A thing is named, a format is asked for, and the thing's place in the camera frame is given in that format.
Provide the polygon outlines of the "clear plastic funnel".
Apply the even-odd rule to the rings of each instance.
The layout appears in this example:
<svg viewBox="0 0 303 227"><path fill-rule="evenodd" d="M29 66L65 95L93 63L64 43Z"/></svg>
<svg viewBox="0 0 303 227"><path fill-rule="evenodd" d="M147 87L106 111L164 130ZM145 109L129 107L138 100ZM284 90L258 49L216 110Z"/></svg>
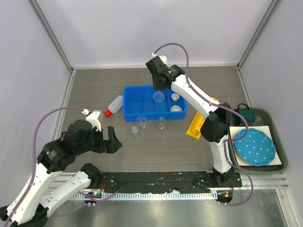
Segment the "clear plastic funnel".
<svg viewBox="0 0 303 227"><path fill-rule="evenodd" d="M156 91L154 92L154 94L152 95L152 98L155 102L160 103L163 102L165 99L165 95L163 92L161 91Z"/></svg>

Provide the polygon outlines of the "small white crucible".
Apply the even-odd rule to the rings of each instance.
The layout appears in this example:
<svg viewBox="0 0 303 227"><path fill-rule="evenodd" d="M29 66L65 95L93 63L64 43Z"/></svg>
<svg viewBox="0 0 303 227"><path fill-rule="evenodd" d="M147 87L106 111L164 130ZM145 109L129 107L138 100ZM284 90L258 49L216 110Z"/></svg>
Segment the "small white crucible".
<svg viewBox="0 0 303 227"><path fill-rule="evenodd" d="M177 93L173 93L171 95L171 99L172 99L173 102L177 102L179 100L179 98L180 98L180 96Z"/></svg>

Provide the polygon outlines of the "small glass bottle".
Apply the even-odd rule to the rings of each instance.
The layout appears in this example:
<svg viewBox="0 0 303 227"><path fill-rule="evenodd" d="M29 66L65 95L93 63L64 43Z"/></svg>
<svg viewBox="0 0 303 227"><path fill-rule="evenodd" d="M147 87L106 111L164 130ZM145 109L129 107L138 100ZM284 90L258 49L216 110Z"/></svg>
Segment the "small glass bottle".
<svg viewBox="0 0 303 227"><path fill-rule="evenodd" d="M140 129L138 126L134 125L131 127L131 136L134 140L139 139L140 137Z"/></svg>

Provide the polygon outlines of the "white evaporating dish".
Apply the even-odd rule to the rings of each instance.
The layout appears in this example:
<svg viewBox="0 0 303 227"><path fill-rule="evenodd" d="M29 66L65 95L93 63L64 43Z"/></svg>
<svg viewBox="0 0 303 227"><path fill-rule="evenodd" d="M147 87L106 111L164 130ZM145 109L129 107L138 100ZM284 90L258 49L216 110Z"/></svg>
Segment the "white evaporating dish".
<svg viewBox="0 0 303 227"><path fill-rule="evenodd" d="M170 109L171 112L181 112L182 108L178 105L173 105Z"/></svg>

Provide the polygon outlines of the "blue plastic divided bin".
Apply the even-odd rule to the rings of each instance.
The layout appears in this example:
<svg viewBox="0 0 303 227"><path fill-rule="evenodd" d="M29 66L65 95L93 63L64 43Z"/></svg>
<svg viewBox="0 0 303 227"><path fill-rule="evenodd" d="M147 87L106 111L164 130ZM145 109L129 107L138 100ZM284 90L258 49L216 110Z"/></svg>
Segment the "blue plastic divided bin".
<svg viewBox="0 0 303 227"><path fill-rule="evenodd" d="M165 95L163 102L157 103L153 100L152 95L156 92L153 85L127 86L124 88L123 115L127 122L135 122L139 115L147 117L148 121L157 120L164 117L167 120L184 119L187 113L187 102L180 97L177 102L173 102L171 95L172 90L163 90ZM171 112L173 105L182 108L181 112Z"/></svg>

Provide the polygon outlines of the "glass beaker with spout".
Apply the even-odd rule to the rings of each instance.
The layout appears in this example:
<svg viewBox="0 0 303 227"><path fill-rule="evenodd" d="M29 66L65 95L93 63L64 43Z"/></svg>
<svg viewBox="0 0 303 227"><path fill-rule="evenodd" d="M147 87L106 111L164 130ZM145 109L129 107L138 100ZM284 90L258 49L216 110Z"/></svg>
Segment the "glass beaker with spout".
<svg viewBox="0 0 303 227"><path fill-rule="evenodd" d="M136 123L137 123L137 126L144 130L146 128L146 125L147 125L147 117L144 116L144 115L139 115L137 118L136 118Z"/></svg>

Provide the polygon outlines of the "round glass flask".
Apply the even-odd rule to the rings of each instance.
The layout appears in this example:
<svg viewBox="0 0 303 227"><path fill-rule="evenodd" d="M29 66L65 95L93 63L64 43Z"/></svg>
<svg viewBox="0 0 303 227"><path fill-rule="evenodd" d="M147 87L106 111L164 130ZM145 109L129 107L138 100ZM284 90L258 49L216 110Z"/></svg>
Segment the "round glass flask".
<svg viewBox="0 0 303 227"><path fill-rule="evenodd" d="M154 126L157 130L163 131L168 127L168 120L164 117L159 117L157 120L154 121Z"/></svg>

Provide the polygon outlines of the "yellow test tube rack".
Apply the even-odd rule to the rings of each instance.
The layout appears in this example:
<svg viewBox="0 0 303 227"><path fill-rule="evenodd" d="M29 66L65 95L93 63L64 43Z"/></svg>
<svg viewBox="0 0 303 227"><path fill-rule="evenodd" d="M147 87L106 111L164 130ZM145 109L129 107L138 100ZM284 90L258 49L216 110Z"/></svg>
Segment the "yellow test tube rack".
<svg viewBox="0 0 303 227"><path fill-rule="evenodd" d="M186 131L186 135L199 140L201 137L201 132L200 129L203 126L205 122L205 119L202 117L202 115L197 112L190 124L190 126L188 127L187 131Z"/></svg>

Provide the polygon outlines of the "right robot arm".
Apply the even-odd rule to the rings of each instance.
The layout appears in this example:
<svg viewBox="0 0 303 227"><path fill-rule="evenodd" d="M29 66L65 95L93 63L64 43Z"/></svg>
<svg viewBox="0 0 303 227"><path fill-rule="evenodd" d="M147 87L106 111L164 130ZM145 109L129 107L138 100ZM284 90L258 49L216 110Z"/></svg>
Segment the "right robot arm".
<svg viewBox="0 0 303 227"><path fill-rule="evenodd" d="M159 56L152 58L145 65L152 75L155 90L171 89L204 118L200 132L211 147L214 182L220 187L226 186L234 173L227 142L231 121L230 105L212 99L195 85L179 66L168 67Z"/></svg>

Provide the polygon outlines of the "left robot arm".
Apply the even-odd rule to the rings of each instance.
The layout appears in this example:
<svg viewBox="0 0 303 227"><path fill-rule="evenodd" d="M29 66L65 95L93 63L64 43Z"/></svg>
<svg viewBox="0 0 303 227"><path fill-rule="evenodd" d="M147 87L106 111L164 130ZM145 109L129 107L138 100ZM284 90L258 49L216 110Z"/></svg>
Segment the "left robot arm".
<svg viewBox="0 0 303 227"><path fill-rule="evenodd" d="M13 227L42 227L68 198L89 187L95 189L102 179L101 171L86 163L68 182L48 193L50 185L86 152L113 154L122 147L114 127L108 127L108 139L103 138L99 126L85 120L72 123L57 140L44 145L27 185L8 206L1 207L0 219Z"/></svg>

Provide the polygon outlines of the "white squeeze bottle red cap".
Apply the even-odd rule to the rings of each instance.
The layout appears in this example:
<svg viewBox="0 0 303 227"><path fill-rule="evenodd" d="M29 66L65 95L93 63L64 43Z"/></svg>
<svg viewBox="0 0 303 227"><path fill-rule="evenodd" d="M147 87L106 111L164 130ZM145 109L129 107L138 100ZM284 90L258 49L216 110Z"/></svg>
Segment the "white squeeze bottle red cap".
<svg viewBox="0 0 303 227"><path fill-rule="evenodd" d="M112 114L117 113L123 106L123 96L119 95L114 101L112 101L107 110L105 111L105 117L110 117Z"/></svg>

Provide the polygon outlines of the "white square board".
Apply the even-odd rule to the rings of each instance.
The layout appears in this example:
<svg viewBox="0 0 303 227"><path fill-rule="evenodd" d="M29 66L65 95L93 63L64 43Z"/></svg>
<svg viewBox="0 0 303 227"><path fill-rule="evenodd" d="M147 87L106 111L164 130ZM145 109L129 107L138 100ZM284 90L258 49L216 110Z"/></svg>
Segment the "white square board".
<svg viewBox="0 0 303 227"><path fill-rule="evenodd" d="M281 165L269 127L250 126L245 138L232 142L235 159L240 166Z"/></svg>

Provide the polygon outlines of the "blue round plate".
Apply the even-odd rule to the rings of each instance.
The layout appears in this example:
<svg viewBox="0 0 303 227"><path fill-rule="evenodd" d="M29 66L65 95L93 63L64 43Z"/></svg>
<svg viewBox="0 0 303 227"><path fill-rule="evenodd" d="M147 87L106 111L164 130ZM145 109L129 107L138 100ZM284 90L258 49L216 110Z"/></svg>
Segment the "blue round plate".
<svg viewBox="0 0 303 227"><path fill-rule="evenodd" d="M273 140L263 131L249 128L242 129L234 136L237 154L253 166L268 166L276 158Z"/></svg>

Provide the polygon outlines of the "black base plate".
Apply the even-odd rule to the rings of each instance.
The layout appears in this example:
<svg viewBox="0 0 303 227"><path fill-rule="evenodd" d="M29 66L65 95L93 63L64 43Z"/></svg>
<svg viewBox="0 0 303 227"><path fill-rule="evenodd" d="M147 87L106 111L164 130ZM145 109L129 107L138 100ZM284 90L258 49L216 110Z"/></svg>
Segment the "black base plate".
<svg viewBox="0 0 303 227"><path fill-rule="evenodd" d="M205 193L211 188L241 188L240 174L233 176L223 184L218 184L214 173L201 171L185 172L103 172L102 179L87 189L103 189L106 193L172 193L176 190L184 193Z"/></svg>

